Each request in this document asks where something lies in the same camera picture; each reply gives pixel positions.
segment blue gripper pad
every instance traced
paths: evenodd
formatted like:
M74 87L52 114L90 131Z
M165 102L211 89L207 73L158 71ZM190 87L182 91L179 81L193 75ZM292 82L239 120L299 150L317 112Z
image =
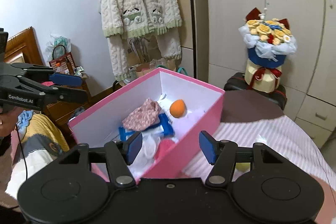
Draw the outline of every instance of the blue gripper pad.
M56 85L81 86L83 83L79 76L66 75L64 73L57 72L55 72L53 75L50 75L49 80Z
M209 139L209 135L206 131L201 131L199 133L199 146L206 157L208 163L214 165L216 162L216 152L215 152L215 144L213 140L216 142L214 138L211 137Z
M134 162L135 158L137 157L141 147L142 147L142 134L140 133L138 136L135 137L134 140L131 140L128 144L128 151L126 154L127 165L130 165Z

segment black suitcase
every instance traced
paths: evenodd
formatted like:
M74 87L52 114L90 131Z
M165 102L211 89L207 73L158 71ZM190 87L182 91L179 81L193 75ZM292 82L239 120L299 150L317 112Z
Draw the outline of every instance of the black suitcase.
M244 79L245 74L242 72L236 73L234 76L232 76L225 84L224 90L247 90L249 88L249 85L245 82ZM258 90L254 90L257 93L267 97L270 101L277 104L282 110L284 110L286 103L287 103L287 97L286 97L286 89L283 85L279 85L279 87L271 92L261 92Z

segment cardigan pocket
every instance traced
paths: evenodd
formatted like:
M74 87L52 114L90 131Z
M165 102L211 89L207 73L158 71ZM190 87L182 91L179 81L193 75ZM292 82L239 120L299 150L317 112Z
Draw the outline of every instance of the cardigan pocket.
M136 2L126 2L123 5L122 17L126 25L131 25L133 21L136 23L141 23L141 6Z
M156 24L158 22L160 24L163 23L161 8L162 8L162 6L158 2L150 2L149 3L149 5L148 5L148 13L151 16L151 22L153 24Z

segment wardrobe drawer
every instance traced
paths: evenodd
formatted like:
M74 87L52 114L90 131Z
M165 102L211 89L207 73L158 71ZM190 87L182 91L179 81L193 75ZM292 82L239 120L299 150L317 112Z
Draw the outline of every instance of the wardrobe drawer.
M331 131L304 121L300 118L295 119L295 123L301 127L305 133L313 140L318 148L321 148L331 135Z
M336 107L307 95L297 117L333 131L336 126Z

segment wooden headboard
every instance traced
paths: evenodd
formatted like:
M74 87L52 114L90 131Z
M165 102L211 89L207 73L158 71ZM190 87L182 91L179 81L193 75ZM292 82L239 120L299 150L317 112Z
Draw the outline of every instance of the wooden headboard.
M19 55L23 55L25 63L44 65L37 48L33 27L8 39L4 61L9 62Z

